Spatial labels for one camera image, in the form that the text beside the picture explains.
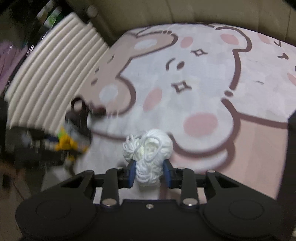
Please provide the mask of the white yarn ball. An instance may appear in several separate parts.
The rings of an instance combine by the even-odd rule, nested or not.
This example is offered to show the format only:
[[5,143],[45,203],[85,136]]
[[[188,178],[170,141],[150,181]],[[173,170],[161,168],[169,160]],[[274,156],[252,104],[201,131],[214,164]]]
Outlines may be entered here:
[[126,137],[122,154],[129,163],[135,161],[135,179],[141,186],[155,186],[164,173],[163,163],[173,153],[173,141],[162,130],[151,129]]

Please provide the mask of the pink cartoon bear blanket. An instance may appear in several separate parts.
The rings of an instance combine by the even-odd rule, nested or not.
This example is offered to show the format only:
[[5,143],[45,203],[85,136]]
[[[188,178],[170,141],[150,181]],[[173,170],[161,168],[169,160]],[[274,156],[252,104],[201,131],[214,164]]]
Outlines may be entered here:
[[295,46],[223,25],[162,25],[125,33],[91,68],[77,92],[45,102],[46,124],[60,124],[81,96],[92,147],[77,172],[124,162],[122,144],[151,129],[173,142],[171,163],[217,170],[277,197],[295,111]]

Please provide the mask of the black storage box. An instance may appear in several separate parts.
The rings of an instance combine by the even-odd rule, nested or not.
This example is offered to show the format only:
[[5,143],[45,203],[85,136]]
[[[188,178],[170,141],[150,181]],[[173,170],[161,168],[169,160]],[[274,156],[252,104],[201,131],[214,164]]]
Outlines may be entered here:
[[285,168],[277,201],[283,210],[281,238],[289,239],[295,228],[295,113],[288,119],[288,139]]

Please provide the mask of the white ribbed suitcase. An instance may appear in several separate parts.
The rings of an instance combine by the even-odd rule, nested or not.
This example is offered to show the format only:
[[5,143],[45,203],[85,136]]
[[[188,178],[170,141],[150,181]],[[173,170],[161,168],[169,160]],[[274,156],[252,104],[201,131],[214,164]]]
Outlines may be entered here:
[[71,100],[107,50],[92,24],[67,15],[36,45],[6,91],[8,127],[57,133]]

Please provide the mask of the green white carton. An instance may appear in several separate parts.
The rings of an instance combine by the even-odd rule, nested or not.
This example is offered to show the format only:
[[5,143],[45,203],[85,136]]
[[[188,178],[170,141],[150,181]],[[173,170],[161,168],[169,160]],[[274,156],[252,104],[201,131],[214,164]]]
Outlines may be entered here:
[[61,13],[61,9],[53,2],[48,3],[37,14],[38,21],[46,28],[53,28]]

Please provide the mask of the beige cabinet with doors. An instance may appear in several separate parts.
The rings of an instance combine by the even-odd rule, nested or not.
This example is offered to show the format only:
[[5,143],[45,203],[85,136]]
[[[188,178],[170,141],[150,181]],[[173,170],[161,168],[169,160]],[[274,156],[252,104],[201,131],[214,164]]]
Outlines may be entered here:
[[295,1],[68,1],[113,44],[124,32],[151,25],[220,23],[295,45]]

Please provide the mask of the pink clothing pile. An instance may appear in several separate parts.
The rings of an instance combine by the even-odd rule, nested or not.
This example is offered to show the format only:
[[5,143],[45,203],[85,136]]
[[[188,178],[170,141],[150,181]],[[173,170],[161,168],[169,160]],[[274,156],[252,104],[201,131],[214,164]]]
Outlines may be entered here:
[[1,78],[1,92],[3,92],[6,84],[16,66],[28,51],[27,45],[24,48],[18,48],[12,42],[1,42],[1,65],[0,65],[0,78]]

